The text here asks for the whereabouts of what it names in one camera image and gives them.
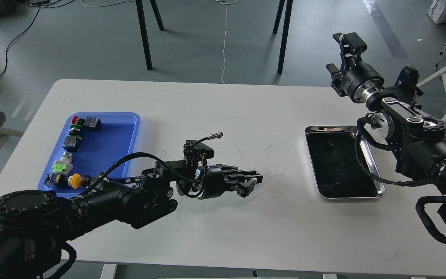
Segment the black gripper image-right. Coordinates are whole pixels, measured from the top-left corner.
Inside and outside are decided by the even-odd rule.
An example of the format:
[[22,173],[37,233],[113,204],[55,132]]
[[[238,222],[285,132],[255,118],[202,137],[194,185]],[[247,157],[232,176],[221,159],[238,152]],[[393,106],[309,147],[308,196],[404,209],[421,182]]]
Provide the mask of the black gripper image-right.
[[370,64],[362,62],[361,54],[367,50],[367,44],[357,33],[335,33],[333,39],[340,46],[342,64],[340,69],[335,64],[326,65],[332,79],[330,85],[340,97],[365,103],[371,93],[384,85],[384,78]]

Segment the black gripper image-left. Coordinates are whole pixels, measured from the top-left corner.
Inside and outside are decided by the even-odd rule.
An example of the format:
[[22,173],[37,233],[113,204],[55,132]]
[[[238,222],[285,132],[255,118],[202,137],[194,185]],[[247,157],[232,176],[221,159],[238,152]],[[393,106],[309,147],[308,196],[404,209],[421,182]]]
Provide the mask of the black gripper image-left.
[[263,176],[256,170],[243,170],[223,164],[210,165],[202,182],[203,192],[198,199],[217,198],[232,191],[246,198],[254,191],[255,185],[262,183],[262,179]]

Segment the black robot arm image-left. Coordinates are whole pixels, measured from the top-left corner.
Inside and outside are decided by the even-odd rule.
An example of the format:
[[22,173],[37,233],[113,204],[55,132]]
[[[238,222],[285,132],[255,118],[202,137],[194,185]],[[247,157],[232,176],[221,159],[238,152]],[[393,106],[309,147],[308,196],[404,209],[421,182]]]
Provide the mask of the black robot arm image-left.
[[[27,189],[0,196],[0,279],[37,279],[54,266],[61,278],[77,258],[69,241],[112,221],[140,229],[174,212],[173,193],[189,198],[247,197],[262,175],[223,164],[209,165],[214,150],[205,144],[217,132],[184,144],[184,158],[163,161],[135,152],[88,180],[72,198],[55,191]],[[176,182],[176,190],[171,187]]]

